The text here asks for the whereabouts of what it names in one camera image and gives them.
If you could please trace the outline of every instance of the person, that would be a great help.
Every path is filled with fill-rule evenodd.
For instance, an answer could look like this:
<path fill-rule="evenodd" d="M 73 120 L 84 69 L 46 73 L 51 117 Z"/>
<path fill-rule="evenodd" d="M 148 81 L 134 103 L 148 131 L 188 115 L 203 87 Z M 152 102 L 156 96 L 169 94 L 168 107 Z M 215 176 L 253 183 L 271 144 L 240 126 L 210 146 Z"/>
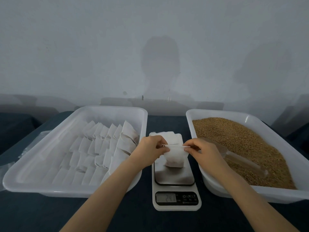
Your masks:
<path fill-rule="evenodd" d="M 162 144 L 167 142 L 160 135 L 143 137 L 130 157 L 76 211 L 61 232 L 106 231 L 137 173 L 169 151 Z M 190 146 L 184 150 L 230 193 L 254 231 L 298 231 L 228 166 L 214 144 L 194 138 L 183 145 Z"/>

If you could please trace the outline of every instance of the brown grain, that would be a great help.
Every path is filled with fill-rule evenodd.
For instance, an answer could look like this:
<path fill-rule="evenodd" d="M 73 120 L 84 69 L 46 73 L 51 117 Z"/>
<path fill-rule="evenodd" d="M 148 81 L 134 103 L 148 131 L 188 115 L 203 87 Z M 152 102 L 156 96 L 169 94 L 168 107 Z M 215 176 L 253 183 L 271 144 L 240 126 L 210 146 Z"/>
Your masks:
<path fill-rule="evenodd" d="M 251 129 L 224 118 L 212 117 L 193 120 L 197 137 L 214 140 L 230 151 L 241 155 L 268 170 L 266 178 L 229 160 L 229 166 L 241 175 L 250 185 L 296 189 L 286 161 L 280 152 L 267 144 Z"/>

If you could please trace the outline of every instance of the digital kitchen scale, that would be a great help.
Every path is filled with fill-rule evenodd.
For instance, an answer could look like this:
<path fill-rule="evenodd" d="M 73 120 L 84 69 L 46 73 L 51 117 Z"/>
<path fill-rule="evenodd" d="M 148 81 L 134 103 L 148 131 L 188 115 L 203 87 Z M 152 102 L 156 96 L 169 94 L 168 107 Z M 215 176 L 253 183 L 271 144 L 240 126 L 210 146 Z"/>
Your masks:
<path fill-rule="evenodd" d="M 201 205 L 188 158 L 183 168 L 165 166 L 160 156 L 151 166 L 152 203 L 158 211 L 196 211 Z"/>

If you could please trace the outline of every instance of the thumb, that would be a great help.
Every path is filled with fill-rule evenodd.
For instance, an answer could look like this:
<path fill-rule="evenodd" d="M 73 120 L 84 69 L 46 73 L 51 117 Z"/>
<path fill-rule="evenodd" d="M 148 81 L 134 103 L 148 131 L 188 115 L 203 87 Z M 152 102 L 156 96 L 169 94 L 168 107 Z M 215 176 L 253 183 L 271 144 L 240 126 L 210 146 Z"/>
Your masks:
<path fill-rule="evenodd" d="M 167 148 L 167 147 L 161 147 L 161 148 L 157 149 L 157 152 L 159 153 L 159 155 L 163 155 L 164 153 L 169 152 L 169 151 L 170 151 L 170 149 Z"/>
<path fill-rule="evenodd" d="M 188 152 L 190 155 L 192 155 L 194 159 L 197 159 L 200 155 L 199 152 L 197 152 L 196 150 L 194 150 L 193 148 L 190 148 L 190 147 L 186 147 L 183 150 L 185 152 Z"/>

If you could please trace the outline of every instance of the person's right arm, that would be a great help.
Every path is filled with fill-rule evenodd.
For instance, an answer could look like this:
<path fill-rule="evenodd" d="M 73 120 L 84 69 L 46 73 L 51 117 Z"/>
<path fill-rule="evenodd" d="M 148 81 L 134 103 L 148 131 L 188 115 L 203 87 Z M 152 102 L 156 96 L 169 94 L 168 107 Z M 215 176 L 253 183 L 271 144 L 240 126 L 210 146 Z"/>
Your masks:
<path fill-rule="evenodd" d="M 184 150 L 190 153 L 199 165 L 230 193 L 255 232 L 298 231 L 228 166 L 214 144 L 194 138 L 183 145 L 191 146 Z"/>

